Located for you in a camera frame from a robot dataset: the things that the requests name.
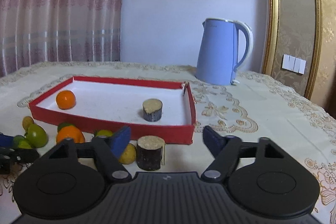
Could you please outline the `green tomato with calyx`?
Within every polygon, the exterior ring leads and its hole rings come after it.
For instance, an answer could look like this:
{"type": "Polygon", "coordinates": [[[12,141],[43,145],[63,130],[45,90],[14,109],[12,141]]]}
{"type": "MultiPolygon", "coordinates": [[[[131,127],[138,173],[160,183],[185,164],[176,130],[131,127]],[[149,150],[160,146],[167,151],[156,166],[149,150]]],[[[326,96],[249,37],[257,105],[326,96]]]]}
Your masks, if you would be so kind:
{"type": "Polygon", "coordinates": [[[37,124],[31,124],[29,126],[25,137],[28,142],[35,148],[42,148],[49,141],[49,137],[45,130],[37,124]]]}

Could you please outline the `dark sugarcane piece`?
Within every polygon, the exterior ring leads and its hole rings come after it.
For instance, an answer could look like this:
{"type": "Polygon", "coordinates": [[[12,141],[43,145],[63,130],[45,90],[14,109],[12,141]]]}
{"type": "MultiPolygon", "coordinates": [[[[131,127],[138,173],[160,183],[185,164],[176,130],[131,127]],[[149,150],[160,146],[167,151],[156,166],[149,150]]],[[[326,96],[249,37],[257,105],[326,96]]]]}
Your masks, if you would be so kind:
{"type": "Polygon", "coordinates": [[[163,103],[159,99],[150,98],[143,101],[143,118],[148,122],[157,122],[162,117],[163,103]]]}
{"type": "Polygon", "coordinates": [[[158,136],[146,135],[137,140],[136,162],[145,171],[159,170],[165,150],[165,141],[158,136]]]}

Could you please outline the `green cucumber chunk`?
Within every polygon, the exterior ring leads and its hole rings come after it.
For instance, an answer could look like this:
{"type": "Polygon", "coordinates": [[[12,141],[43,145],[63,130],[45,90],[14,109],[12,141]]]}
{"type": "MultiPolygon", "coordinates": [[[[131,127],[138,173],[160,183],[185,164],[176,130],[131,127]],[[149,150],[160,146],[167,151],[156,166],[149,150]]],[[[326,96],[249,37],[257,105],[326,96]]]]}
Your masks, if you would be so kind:
{"type": "Polygon", "coordinates": [[[63,122],[60,123],[57,127],[57,132],[59,132],[61,129],[63,129],[64,127],[68,127],[68,126],[72,126],[72,123],[68,123],[68,122],[63,122]]]}

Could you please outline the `green cucumber chunk outside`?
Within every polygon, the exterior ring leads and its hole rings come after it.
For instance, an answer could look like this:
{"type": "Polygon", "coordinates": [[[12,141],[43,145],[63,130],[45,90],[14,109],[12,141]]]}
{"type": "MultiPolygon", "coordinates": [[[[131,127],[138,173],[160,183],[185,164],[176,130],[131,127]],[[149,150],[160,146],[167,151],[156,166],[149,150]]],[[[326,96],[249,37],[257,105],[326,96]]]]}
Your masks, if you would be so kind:
{"type": "Polygon", "coordinates": [[[17,135],[14,137],[13,148],[33,149],[29,141],[22,135],[17,135]]]}

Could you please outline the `small green tomato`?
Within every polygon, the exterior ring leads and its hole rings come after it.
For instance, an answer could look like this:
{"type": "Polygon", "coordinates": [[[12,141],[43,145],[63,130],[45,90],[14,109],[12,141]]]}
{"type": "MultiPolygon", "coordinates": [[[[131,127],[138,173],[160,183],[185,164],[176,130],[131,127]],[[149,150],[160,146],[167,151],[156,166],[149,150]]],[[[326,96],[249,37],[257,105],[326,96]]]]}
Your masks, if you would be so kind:
{"type": "Polygon", "coordinates": [[[111,137],[113,135],[113,132],[110,130],[98,130],[95,132],[95,137],[111,137]]]}

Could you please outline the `small tan longan fruit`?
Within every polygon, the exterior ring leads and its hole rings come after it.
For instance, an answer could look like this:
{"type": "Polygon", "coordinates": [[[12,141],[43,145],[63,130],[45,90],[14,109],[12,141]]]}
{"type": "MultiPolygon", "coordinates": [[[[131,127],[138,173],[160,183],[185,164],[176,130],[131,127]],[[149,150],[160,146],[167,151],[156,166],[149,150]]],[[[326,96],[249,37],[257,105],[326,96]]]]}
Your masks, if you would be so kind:
{"type": "Polygon", "coordinates": [[[22,127],[25,131],[29,130],[29,127],[34,124],[34,119],[31,116],[26,116],[22,120],[22,127]]]}

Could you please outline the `large orange tangerine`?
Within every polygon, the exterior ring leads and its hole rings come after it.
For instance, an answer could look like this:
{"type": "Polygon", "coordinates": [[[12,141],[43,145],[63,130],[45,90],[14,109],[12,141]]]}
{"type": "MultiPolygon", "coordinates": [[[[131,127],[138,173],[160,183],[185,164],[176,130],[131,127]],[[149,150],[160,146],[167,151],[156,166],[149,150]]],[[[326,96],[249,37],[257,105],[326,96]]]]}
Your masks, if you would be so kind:
{"type": "Polygon", "coordinates": [[[71,138],[75,143],[85,143],[83,133],[75,126],[65,126],[60,129],[56,136],[56,143],[60,143],[63,139],[71,138]]]}

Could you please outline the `red shallow cardboard tray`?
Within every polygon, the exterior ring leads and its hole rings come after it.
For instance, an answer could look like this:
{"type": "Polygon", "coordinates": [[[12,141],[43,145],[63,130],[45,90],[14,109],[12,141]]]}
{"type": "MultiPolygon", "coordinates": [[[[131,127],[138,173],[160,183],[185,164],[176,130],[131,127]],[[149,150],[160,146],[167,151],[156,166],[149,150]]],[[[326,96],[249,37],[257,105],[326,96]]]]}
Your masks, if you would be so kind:
{"type": "Polygon", "coordinates": [[[128,125],[133,140],[155,135],[167,144],[192,144],[197,119],[190,84],[174,81],[73,76],[35,98],[29,108],[34,119],[56,126],[68,122],[93,133],[115,132],[128,125]],[[63,90],[75,94],[76,105],[71,109],[62,110],[56,104],[63,90]],[[142,103],[150,98],[163,103],[157,122],[143,118],[142,103]]]}

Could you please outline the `beige embroidered tablecloth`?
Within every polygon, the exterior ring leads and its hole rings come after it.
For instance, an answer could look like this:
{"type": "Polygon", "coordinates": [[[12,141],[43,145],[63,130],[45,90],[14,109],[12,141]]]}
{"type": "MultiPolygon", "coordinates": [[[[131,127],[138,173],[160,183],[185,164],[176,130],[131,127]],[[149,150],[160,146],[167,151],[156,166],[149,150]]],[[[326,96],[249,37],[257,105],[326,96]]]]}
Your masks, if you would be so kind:
{"type": "Polygon", "coordinates": [[[313,214],[322,223],[335,223],[335,120],[292,88],[254,72],[240,72],[238,85],[220,87],[198,81],[190,66],[45,62],[1,78],[1,132],[22,135],[28,104],[76,75],[190,83],[197,113],[193,143],[167,145],[162,171],[205,170],[213,160],[202,141],[206,125],[243,141],[266,136],[314,174],[320,196],[313,214]]]}

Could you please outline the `orange tangerine in tray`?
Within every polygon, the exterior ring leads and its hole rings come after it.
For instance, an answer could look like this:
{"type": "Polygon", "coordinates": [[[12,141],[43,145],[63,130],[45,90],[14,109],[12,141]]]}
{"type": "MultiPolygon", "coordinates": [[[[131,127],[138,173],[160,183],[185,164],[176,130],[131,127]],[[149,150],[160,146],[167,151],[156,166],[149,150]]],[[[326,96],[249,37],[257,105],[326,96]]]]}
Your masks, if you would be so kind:
{"type": "Polygon", "coordinates": [[[68,110],[76,105],[75,94],[70,90],[63,90],[56,96],[56,104],[62,110],[68,110]]]}

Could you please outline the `blue electric kettle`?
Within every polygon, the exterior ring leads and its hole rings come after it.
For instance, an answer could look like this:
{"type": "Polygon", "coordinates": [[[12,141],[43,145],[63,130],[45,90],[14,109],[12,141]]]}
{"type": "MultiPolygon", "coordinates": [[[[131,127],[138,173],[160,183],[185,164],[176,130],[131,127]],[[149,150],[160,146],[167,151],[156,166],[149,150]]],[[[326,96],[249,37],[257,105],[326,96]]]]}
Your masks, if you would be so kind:
{"type": "Polygon", "coordinates": [[[237,85],[236,73],[253,50],[251,28],[239,20],[207,18],[198,55],[195,77],[213,85],[237,85]],[[238,59],[239,32],[245,36],[245,51],[238,59]]]}

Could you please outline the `pink floral curtain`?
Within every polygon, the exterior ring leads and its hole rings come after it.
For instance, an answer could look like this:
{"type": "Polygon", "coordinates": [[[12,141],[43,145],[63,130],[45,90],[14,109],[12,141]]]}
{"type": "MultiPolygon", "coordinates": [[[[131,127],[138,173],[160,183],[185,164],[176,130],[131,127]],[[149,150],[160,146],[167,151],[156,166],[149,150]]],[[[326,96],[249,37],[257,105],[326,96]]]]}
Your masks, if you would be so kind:
{"type": "Polygon", "coordinates": [[[1,0],[1,75],[42,61],[118,61],[122,0],[1,0]]]}

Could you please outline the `white wall switch panel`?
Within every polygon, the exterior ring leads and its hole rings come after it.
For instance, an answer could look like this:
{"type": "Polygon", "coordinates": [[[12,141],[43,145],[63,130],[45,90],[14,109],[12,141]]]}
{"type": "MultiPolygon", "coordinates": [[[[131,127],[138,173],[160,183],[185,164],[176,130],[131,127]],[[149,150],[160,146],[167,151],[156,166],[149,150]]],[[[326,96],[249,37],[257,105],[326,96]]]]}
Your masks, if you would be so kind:
{"type": "Polygon", "coordinates": [[[305,73],[306,61],[290,55],[282,58],[282,69],[303,75],[305,73]]]}

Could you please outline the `gold arched frame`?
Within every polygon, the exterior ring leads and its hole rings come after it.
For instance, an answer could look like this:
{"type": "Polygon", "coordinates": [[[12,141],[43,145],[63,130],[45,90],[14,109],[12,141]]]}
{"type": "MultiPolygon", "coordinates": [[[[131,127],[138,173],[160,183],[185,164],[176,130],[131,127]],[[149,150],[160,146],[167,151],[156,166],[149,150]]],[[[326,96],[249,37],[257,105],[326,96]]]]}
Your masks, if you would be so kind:
{"type": "Polygon", "coordinates": [[[322,47],[322,0],[268,0],[268,6],[261,71],[310,99],[322,47]],[[284,55],[305,60],[305,73],[282,69],[284,55]]]}

